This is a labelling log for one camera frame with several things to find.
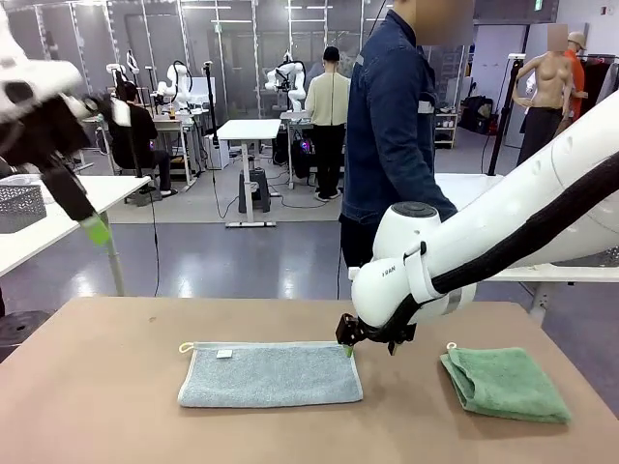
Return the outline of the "black pole with white top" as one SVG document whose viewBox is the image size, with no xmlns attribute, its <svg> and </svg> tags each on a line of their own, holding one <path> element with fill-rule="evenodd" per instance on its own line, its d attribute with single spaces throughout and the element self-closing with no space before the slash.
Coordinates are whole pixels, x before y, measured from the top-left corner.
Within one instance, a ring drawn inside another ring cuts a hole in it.
<svg viewBox="0 0 619 464">
<path fill-rule="evenodd" d="M 501 150 L 502 139 L 505 133 L 505 128 L 507 127 L 508 119 L 511 113 L 513 97 L 512 93 L 516 86 L 516 76 L 519 70 L 524 65 L 524 53 L 511 53 L 508 55 L 508 62 L 511 64 L 509 67 L 510 71 L 510 80 L 509 85 L 507 87 L 505 99 L 503 106 L 501 108 L 500 117 L 498 120 L 498 128 L 497 134 L 495 136 L 494 145 L 491 152 L 490 162 L 486 174 L 488 176 L 494 176 L 496 174 L 496 164 L 499 158 L 499 153 Z"/>
</svg>

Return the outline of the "grey perforated basket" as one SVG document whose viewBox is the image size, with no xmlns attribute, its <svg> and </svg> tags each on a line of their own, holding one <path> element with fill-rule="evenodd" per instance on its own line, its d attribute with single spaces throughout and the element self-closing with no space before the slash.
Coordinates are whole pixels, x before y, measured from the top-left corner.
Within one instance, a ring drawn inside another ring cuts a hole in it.
<svg viewBox="0 0 619 464">
<path fill-rule="evenodd" d="M 0 234 L 14 234 L 44 218 L 39 186 L 0 186 Z"/>
<path fill-rule="evenodd" d="M 557 267 L 619 268 L 619 246 L 571 260 L 552 262 Z"/>
</svg>

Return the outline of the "grey step stool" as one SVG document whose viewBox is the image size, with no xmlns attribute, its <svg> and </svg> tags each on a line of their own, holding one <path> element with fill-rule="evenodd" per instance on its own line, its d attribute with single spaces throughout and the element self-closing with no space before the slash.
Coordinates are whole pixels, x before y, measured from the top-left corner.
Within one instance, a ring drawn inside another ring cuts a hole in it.
<svg viewBox="0 0 619 464">
<path fill-rule="evenodd" d="M 260 167 L 251 169 L 250 184 L 252 208 L 254 210 L 260 210 L 263 213 L 269 213 L 271 210 L 271 195 L 265 170 Z M 245 176 L 243 171 L 239 173 L 238 212 L 241 214 L 245 214 L 247 212 Z"/>
</svg>

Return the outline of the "person's right forearm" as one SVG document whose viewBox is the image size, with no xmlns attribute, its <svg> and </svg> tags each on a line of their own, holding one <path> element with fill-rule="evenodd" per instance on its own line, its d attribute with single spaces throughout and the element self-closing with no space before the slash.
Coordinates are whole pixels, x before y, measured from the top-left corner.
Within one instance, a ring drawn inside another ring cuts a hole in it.
<svg viewBox="0 0 619 464">
<path fill-rule="evenodd" d="M 433 207 L 442 221 L 457 213 L 456 206 L 437 185 L 433 172 L 421 158 L 416 159 L 413 168 L 412 190 L 413 198 Z"/>
</svg>

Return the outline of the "standing person in beige sweater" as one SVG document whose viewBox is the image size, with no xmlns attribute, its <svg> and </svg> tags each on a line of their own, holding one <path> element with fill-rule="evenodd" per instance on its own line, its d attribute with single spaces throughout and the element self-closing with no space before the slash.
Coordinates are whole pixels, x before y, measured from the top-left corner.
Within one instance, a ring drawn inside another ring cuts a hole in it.
<svg viewBox="0 0 619 464">
<path fill-rule="evenodd" d="M 335 46 L 325 48 L 324 72 L 310 82 L 306 97 L 317 166 L 315 197 L 321 202 L 339 196 L 339 170 L 343 162 L 350 89 L 350 79 L 338 71 L 339 58 Z"/>
</svg>

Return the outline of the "person in denim jacket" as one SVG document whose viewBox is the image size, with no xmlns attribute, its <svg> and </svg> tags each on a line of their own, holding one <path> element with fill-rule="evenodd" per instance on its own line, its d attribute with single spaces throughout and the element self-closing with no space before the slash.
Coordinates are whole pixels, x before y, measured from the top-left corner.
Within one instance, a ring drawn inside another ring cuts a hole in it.
<svg viewBox="0 0 619 464">
<path fill-rule="evenodd" d="M 416 159 L 434 174 L 435 73 L 420 47 L 450 32 L 455 0 L 394 0 L 354 64 L 346 123 L 340 246 L 347 267 L 372 259 L 380 220 L 413 198 Z"/>
</svg>

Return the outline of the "blue-grey terry towel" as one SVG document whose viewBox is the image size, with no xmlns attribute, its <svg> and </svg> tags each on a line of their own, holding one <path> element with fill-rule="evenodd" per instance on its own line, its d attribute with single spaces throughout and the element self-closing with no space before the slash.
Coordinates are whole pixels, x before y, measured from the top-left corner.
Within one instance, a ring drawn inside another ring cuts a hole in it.
<svg viewBox="0 0 619 464">
<path fill-rule="evenodd" d="M 363 399 L 355 359 L 334 341 L 187 342 L 184 408 L 267 409 Z"/>
</svg>

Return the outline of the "white shoe shelf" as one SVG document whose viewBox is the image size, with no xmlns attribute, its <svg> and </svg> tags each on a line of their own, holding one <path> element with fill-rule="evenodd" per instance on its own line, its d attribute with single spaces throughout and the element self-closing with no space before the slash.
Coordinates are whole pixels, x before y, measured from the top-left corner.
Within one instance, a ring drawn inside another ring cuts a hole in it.
<svg viewBox="0 0 619 464">
<path fill-rule="evenodd" d="M 434 144 L 439 149 L 453 149 L 456 143 L 458 111 L 456 106 L 443 106 L 434 113 Z"/>
</svg>

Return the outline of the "mannequin in orange shirt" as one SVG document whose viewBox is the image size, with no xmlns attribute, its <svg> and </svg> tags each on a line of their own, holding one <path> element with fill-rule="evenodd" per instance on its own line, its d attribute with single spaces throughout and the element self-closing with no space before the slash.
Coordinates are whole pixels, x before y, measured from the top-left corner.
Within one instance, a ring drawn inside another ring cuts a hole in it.
<svg viewBox="0 0 619 464">
<path fill-rule="evenodd" d="M 571 32 L 568 36 L 567 50 L 564 52 L 564 56 L 570 61 L 572 66 L 573 87 L 570 96 L 570 110 L 558 126 L 556 135 L 564 131 L 580 117 L 582 102 L 588 98 L 588 93 L 584 91 L 585 72 L 578 57 L 578 53 L 585 48 L 585 35 L 579 31 Z"/>
</svg>

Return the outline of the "black bag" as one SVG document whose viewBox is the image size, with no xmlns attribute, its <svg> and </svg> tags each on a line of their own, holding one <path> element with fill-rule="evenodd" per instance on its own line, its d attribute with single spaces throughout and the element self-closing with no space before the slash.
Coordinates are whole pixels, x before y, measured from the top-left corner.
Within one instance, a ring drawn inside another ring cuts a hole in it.
<svg viewBox="0 0 619 464">
<path fill-rule="evenodd" d="M 488 134 L 491 124 L 496 121 L 494 100 L 486 96 L 465 98 L 460 110 L 458 125 L 468 131 Z"/>
</svg>

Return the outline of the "clothes rack with garments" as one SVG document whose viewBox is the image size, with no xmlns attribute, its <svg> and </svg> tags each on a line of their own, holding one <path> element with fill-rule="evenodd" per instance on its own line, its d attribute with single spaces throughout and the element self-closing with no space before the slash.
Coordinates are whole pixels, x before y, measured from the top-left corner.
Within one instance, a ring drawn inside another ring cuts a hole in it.
<svg viewBox="0 0 619 464">
<path fill-rule="evenodd" d="M 580 115 L 584 116 L 619 89 L 619 56 L 585 54 L 580 57 L 580 62 L 585 72 L 584 91 L 588 94 L 581 104 Z"/>
</svg>

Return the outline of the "green terry towel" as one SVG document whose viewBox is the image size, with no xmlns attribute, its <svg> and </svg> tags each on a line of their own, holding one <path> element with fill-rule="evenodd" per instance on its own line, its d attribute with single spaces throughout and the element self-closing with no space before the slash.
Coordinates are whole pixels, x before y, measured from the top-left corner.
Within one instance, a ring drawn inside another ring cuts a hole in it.
<svg viewBox="0 0 619 464">
<path fill-rule="evenodd" d="M 517 421 L 571 421 L 559 391 L 521 348 L 479 350 L 450 343 L 440 362 L 467 412 Z"/>
</svg>

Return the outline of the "bare mannequin with dark trousers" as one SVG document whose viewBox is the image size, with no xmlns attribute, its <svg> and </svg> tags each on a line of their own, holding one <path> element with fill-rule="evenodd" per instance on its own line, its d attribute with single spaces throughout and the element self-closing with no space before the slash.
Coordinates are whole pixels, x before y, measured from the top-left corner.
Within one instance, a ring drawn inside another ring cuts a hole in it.
<svg viewBox="0 0 619 464">
<path fill-rule="evenodd" d="M 536 85 L 536 92 L 530 99 L 521 97 L 517 88 L 512 92 L 514 103 L 528 109 L 516 165 L 523 164 L 544 148 L 569 115 L 573 68 L 570 59 L 565 56 L 568 37 L 567 24 L 548 25 L 546 53 L 525 63 L 516 75 L 516 81 L 519 81 L 533 72 Z"/>
</svg>

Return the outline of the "small white standing desk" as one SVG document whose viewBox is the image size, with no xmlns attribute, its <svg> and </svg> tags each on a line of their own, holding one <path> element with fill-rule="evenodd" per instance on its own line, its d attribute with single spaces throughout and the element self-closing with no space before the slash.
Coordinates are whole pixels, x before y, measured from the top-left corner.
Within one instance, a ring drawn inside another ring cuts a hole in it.
<svg viewBox="0 0 619 464">
<path fill-rule="evenodd" d="M 255 221 L 251 199 L 251 176 L 248 144 L 251 141 L 269 140 L 277 137 L 280 128 L 280 119 L 248 119 L 229 120 L 218 130 L 218 137 L 222 141 L 239 141 L 242 147 L 242 164 L 244 174 L 244 194 L 246 203 L 246 219 L 232 221 L 226 224 L 227 228 L 262 228 L 275 227 L 274 221 Z"/>
</svg>

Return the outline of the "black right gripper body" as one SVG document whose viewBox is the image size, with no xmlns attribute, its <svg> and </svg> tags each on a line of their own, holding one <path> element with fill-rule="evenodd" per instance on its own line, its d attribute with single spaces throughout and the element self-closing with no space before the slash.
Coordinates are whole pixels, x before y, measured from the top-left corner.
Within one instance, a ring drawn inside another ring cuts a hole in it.
<svg viewBox="0 0 619 464">
<path fill-rule="evenodd" d="M 401 324 L 400 321 L 389 323 L 382 328 L 375 328 L 364 322 L 360 317 L 356 321 L 357 341 L 370 340 L 377 343 L 404 343 L 412 341 L 417 329 L 416 324 Z"/>
</svg>

